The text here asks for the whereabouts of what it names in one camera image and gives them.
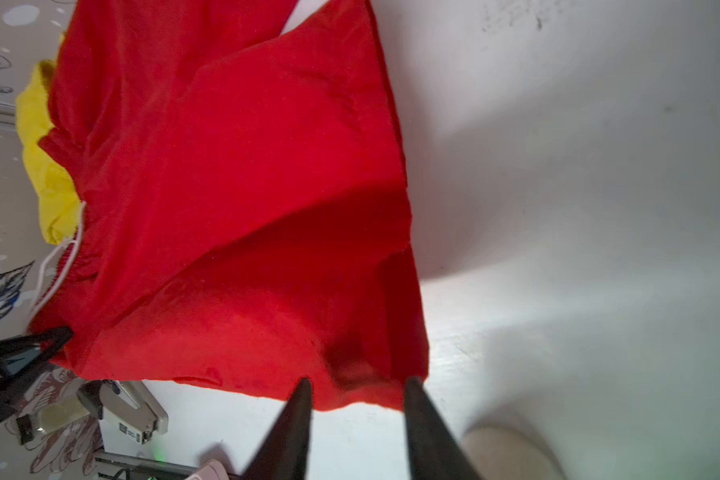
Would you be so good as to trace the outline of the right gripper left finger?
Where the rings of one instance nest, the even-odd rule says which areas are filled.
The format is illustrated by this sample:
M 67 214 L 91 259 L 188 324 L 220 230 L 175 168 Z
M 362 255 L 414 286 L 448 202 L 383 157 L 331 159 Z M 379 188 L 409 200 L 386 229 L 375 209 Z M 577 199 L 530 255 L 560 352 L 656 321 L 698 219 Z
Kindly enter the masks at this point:
M 313 388 L 299 380 L 242 479 L 304 480 L 310 448 Z

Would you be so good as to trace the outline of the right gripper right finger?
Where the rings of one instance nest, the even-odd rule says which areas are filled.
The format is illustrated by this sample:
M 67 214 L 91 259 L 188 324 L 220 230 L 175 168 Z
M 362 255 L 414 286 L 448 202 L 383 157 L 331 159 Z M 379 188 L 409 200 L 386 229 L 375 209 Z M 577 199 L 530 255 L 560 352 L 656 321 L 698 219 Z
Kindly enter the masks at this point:
M 481 479 L 417 377 L 405 382 L 403 412 L 411 479 Z

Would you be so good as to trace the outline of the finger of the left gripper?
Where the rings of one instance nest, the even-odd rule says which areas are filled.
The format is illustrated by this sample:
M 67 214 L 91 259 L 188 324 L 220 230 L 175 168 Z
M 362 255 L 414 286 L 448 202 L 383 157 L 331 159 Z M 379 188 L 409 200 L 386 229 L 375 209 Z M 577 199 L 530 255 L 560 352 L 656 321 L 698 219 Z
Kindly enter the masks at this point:
M 70 328 L 58 327 L 0 340 L 0 423 L 19 411 L 20 398 L 72 337 Z

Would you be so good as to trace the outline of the yellow shorts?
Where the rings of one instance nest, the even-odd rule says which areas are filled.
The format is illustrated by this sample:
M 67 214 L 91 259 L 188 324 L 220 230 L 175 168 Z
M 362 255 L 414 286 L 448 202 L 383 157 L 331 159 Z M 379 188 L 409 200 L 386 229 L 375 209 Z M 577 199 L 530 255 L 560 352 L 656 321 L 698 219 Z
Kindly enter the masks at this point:
M 41 235 L 51 245 L 59 245 L 76 233 L 82 205 L 69 173 L 40 146 L 54 128 L 48 100 L 55 69 L 52 60 L 38 62 L 28 85 L 15 100 L 22 162 L 38 197 Z

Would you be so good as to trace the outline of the red shorts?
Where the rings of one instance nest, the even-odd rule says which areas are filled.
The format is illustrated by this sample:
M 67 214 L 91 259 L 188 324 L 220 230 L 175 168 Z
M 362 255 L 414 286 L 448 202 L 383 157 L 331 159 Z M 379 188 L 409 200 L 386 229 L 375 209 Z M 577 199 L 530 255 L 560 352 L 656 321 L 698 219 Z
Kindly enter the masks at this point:
M 84 202 L 34 332 L 88 379 L 322 411 L 428 373 L 394 98 L 367 1 L 81 1 L 42 148 Z

